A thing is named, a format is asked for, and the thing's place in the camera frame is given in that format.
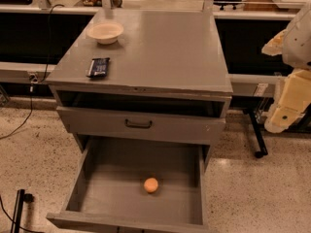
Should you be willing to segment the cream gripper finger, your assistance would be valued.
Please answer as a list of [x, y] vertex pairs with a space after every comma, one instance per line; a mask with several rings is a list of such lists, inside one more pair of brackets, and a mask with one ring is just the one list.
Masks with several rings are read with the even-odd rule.
[[294, 69], [280, 81], [274, 94], [264, 128], [270, 133], [288, 129], [311, 104], [311, 72]]
[[284, 54], [284, 38], [287, 30], [284, 29], [270, 39], [261, 49], [266, 55], [276, 56]]

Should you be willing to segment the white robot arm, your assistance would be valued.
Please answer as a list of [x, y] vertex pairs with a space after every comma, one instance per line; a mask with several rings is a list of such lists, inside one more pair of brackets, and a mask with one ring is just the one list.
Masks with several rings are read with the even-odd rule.
[[311, 4], [306, 3], [288, 26], [263, 46], [266, 55], [281, 55], [293, 71], [277, 84], [264, 128], [288, 129], [311, 104]]

